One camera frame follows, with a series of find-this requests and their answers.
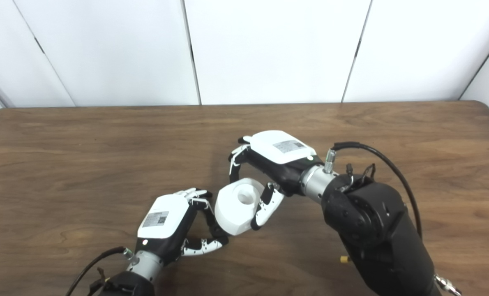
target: qr code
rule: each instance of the qr code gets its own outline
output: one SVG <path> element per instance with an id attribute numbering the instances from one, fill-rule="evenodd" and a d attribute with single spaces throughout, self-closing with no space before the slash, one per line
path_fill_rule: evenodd
<path id="1" fill-rule="evenodd" d="M 169 212 L 149 213 L 144 221 L 144 227 L 162 226 L 166 222 Z"/>
<path id="2" fill-rule="evenodd" d="M 288 140 L 273 144 L 282 153 L 288 153 L 294 150 L 299 150 L 305 148 L 305 145 L 297 140 Z"/>

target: robotic arm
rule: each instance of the robotic arm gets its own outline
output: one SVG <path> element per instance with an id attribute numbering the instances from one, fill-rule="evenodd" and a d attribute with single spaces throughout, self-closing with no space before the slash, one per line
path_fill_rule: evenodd
<path id="1" fill-rule="evenodd" d="M 100 288 L 99 296 L 155 296 L 154 281 L 162 268 L 181 256 L 206 254 L 228 243 L 206 197 L 211 197 L 211 193 L 195 188 L 158 197 L 138 229 L 135 252 L 118 247 L 102 253 L 81 272 L 66 296 L 70 296 L 93 264 L 114 253 L 124 253 L 129 260 L 126 271 L 106 280 L 104 272 L 98 268 L 101 279 L 90 286 L 88 296 Z M 187 238 L 197 211 L 205 214 L 212 238 Z"/>
<path id="2" fill-rule="evenodd" d="M 242 146 L 229 157 L 230 182 L 237 182 L 240 166 L 249 163 L 273 180 L 263 191 L 261 202 L 279 193 L 288 197 L 307 196 L 320 204 L 325 222 L 338 232 L 350 259 L 376 294 L 440 296 L 437 283 L 442 290 L 462 295 L 449 281 L 435 274 L 434 264 L 421 240 L 419 213 L 410 188 L 380 152 L 359 143 L 338 143 L 328 151 L 323 162 L 313 148 L 282 131 L 245 136 L 239 143 Z M 350 164 L 344 174 L 333 171 L 336 152 L 343 148 L 365 148 L 398 174 L 412 197 L 418 232 L 398 191 L 374 180 L 374 165 L 363 174 L 354 174 Z M 251 221 L 253 229 L 265 222 L 261 219 L 266 217 L 260 214 L 262 210 L 260 203 Z"/>

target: black cable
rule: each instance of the black cable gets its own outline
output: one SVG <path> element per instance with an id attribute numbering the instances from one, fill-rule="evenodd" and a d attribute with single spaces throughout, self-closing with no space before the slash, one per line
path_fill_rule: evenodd
<path id="1" fill-rule="evenodd" d="M 333 150 L 341 150 L 344 148 L 358 148 L 358 149 L 363 149 L 371 152 L 372 154 L 376 155 L 379 157 L 384 163 L 386 163 L 391 170 L 398 176 L 402 184 L 404 185 L 404 188 L 407 191 L 407 195 L 409 200 L 411 201 L 412 205 L 412 210 L 414 213 L 414 219 L 416 221 L 416 230 L 418 232 L 418 235 L 420 236 L 420 239 L 422 238 L 422 221 L 420 219 L 420 211 L 418 210 L 418 205 L 416 204 L 416 199 L 414 198 L 414 195 L 412 193 L 412 190 L 404 177 L 404 175 L 398 170 L 398 168 L 392 163 L 390 159 L 388 159 L 385 155 L 383 155 L 380 151 L 372 148 L 371 146 L 361 144 L 358 142 L 342 142 L 342 143 L 334 143 L 334 146 L 332 147 Z"/>
<path id="2" fill-rule="evenodd" d="M 96 257 L 95 259 L 93 259 L 93 261 L 91 261 L 89 264 L 87 264 L 87 266 L 77 276 L 75 281 L 73 281 L 73 283 L 69 287 L 69 290 L 66 293 L 66 296 L 71 295 L 71 293 L 73 292 L 73 290 L 75 290 L 76 286 L 78 285 L 79 281 L 81 281 L 81 279 L 83 278 L 85 273 L 88 272 L 89 269 L 91 269 L 91 267 L 93 267 L 93 265 L 95 265 L 98 261 L 104 259 L 105 257 L 109 257 L 113 254 L 124 253 L 125 249 L 126 249 L 125 247 L 114 247 L 113 249 L 109 249 L 109 250 L 105 251 L 104 253 L 98 255 L 98 257 Z"/>

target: white block with hole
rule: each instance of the white block with hole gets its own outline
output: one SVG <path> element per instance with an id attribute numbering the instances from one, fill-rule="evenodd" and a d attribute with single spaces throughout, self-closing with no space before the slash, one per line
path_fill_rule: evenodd
<path id="1" fill-rule="evenodd" d="M 243 178 L 220 189 L 215 204 L 215 218 L 220 227 L 233 236 L 249 230 L 264 189 L 252 178 Z"/>

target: wooden table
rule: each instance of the wooden table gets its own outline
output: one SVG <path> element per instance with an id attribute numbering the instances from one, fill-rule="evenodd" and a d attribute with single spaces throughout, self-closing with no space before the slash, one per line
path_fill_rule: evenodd
<path id="1" fill-rule="evenodd" d="M 417 197 L 440 275 L 489 296 L 489 109 L 477 102 L 0 110 L 0 295 L 63 295 L 105 249 L 134 247 L 155 197 L 228 182 L 237 138 L 284 130 L 321 157 L 334 141 L 378 148 Z M 338 168 L 376 162 L 377 180 L 406 196 L 371 154 L 340 152 Z M 245 166 L 241 176 L 267 179 Z M 198 216 L 190 234 L 205 236 Z M 374 295 L 321 209 L 285 199 L 257 232 L 160 275 L 159 295 Z M 126 262 L 98 264 L 106 276 Z M 74 295 L 98 279 L 93 269 Z"/>

